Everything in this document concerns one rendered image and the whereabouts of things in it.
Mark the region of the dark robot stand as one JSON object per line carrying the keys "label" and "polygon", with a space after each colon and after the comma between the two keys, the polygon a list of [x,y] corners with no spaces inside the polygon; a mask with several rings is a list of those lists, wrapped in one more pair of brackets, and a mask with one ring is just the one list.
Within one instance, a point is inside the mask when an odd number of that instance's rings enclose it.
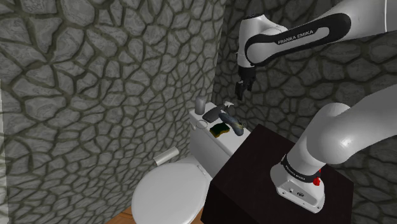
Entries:
{"label": "dark robot stand", "polygon": [[270,169],[293,145],[257,125],[212,179],[203,224],[351,224],[354,184],[329,165],[321,170],[325,202],[320,212],[278,195]]}

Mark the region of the white toilet paper roll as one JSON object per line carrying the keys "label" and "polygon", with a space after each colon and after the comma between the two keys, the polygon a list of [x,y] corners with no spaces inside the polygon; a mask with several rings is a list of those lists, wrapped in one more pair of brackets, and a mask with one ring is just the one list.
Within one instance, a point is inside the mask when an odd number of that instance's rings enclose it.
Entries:
{"label": "white toilet paper roll", "polygon": [[165,152],[153,157],[155,163],[157,166],[162,165],[172,159],[173,157],[179,155],[179,150],[173,146],[172,148],[169,148]]}

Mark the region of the yellow and green sponge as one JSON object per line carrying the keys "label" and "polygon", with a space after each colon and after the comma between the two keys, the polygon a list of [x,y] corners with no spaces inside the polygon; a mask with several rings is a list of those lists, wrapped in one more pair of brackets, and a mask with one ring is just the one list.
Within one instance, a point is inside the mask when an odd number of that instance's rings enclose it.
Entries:
{"label": "yellow and green sponge", "polygon": [[224,122],[222,122],[222,123],[217,123],[216,125],[212,126],[212,127],[209,129],[209,132],[210,132],[215,138],[217,138],[217,137],[219,137],[220,135],[222,135],[222,134],[224,134],[224,133],[227,133],[227,132],[229,132],[229,131],[230,131],[230,127],[229,127],[226,123],[224,123]]}

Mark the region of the blue-grey spray bottle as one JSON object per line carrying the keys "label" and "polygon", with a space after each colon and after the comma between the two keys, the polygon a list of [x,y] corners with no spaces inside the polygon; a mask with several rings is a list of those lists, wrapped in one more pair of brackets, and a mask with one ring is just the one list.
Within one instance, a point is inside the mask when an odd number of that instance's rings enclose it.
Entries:
{"label": "blue-grey spray bottle", "polygon": [[234,118],[228,113],[220,113],[218,116],[222,122],[231,126],[237,136],[242,136],[244,134],[244,124],[238,121],[238,119]]}

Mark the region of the grey cylindrical cup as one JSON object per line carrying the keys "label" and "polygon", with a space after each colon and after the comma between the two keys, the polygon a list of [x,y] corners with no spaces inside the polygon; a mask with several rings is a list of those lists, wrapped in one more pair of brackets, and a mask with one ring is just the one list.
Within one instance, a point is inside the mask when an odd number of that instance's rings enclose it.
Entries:
{"label": "grey cylindrical cup", "polygon": [[195,98],[195,113],[203,115],[205,113],[206,96],[199,95]]}

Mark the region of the dark grey spray bottle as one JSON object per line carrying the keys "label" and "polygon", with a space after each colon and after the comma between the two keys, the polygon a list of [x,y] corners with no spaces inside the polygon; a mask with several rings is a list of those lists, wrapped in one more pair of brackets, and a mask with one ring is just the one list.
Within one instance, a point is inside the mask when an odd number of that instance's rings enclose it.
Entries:
{"label": "dark grey spray bottle", "polygon": [[208,122],[212,123],[216,121],[219,118],[219,114],[221,113],[222,110],[225,110],[226,108],[233,106],[232,102],[225,101],[222,105],[216,106],[215,108],[210,109],[208,112],[206,112],[202,118]]}

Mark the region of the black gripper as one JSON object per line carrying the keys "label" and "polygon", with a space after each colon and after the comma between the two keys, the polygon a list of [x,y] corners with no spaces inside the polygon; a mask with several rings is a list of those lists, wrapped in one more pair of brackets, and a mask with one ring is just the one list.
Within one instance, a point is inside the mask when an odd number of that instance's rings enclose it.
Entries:
{"label": "black gripper", "polygon": [[240,80],[235,84],[235,94],[238,100],[242,100],[245,91],[245,83],[248,83],[247,90],[252,91],[253,83],[256,79],[255,67],[242,67],[239,66],[238,74]]}

